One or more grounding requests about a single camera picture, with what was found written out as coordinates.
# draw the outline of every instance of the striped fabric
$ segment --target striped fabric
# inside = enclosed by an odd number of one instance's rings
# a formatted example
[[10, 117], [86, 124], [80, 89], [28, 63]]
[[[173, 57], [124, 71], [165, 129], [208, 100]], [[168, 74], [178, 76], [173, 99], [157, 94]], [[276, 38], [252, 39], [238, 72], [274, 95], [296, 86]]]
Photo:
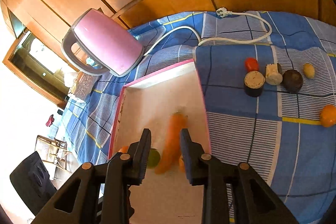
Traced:
[[[106, 73], [85, 103], [68, 102], [59, 130], [80, 163], [103, 164], [123, 85], [169, 65], [194, 58], [203, 88], [212, 154], [222, 162], [248, 162], [301, 224], [317, 223], [336, 195], [335, 127], [319, 125], [320, 110], [336, 104], [336, 28], [289, 13], [256, 12], [272, 26], [256, 45], [210, 41], [197, 47], [187, 29], [165, 37], [128, 75]], [[246, 16], [219, 18], [213, 12], [183, 12], [133, 28], [145, 48], [179, 26], [193, 27], [202, 38], [252, 39], [268, 27]], [[258, 98], [243, 91], [244, 60], [258, 59], [260, 71], [280, 63], [283, 71], [313, 64], [315, 77], [298, 94], [283, 86], [264, 85]], [[230, 186], [228, 206], [234, 222]]]

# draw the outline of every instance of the green fruit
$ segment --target green fruit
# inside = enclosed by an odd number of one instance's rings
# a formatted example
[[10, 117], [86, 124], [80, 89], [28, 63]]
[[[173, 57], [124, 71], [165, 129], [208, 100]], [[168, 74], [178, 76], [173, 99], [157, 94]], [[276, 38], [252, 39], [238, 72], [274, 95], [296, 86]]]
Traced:
[[149, 151], [147, 168], [150, 168], [150, 169], [155, 168], [156, 165], [159, 164], [160, 158], [161, 156], [158, 150], [156, 150], [155, 148], [151, 148]]

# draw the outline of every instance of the bed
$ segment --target bed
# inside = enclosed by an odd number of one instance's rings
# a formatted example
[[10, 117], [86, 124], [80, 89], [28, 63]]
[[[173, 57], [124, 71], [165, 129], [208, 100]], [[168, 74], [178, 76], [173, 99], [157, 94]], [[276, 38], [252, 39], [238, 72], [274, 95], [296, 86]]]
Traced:
[[[318, 20], [283, 12], [249, 11], [267, 20], [269, 38], [253, 45], [208, 42], [197, 46], [186, 29], [163, 39], [127, 76], [107, 73], [96, 82], [86, 103], [69, 100], [59, 130], [79, 163], [108, 160], [110, 132], [123, 85], [193, 58], [202, 84], [212, 154], [223, 162], [247, 161], [271, 186], [302, 224], [314, 223], [336, 195], [335, 126], [319, 124], [320, 110], [336, 104], [336, 28]], [[202, 38], [252, 39], [268, 27], [246, 16], [217, 17], [213, 12], [183, 12], [130, 30], [148, 49], [178, 26], [193, 27]], [[303, 74], [313, 64], [315, 77], [304, 78], [300, 92], [265, 84], [262, 95], [243, 91], [244, 60], [254, 57], [261, 72], [271, 63]]]

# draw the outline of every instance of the gray kettle handle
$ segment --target gray kettle handle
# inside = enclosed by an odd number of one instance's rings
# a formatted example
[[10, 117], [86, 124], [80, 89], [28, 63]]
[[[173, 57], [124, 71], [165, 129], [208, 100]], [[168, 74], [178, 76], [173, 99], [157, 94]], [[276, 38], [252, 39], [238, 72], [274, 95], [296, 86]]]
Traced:
[[73, 32], [69, 31], [62, 40], [61, 51], [64, 56], [73, 64], [77, 69], [83, 71], [88, 75], [100, 76], [108, 71], [108, 68], [94, 69], [91, 66], [86, 66], [82, 61], [80, 61], [72, 52], [71, 47], [77, 42], [76, 36]]

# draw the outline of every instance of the kettle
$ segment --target kettle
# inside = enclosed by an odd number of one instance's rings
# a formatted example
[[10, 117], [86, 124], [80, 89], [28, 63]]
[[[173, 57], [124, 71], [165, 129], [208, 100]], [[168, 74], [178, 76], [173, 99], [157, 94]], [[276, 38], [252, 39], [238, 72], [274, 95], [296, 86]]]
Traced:
[[[94, 69], [81, 62], [71, 50], [74, 43], [102, 68]], [[89, 9], [70, 27], [61, 50], [71, 64], [86, 74], [98, 76], [109, 71], [123, 77], [139, 64], [144, 47], [113, 19]]]

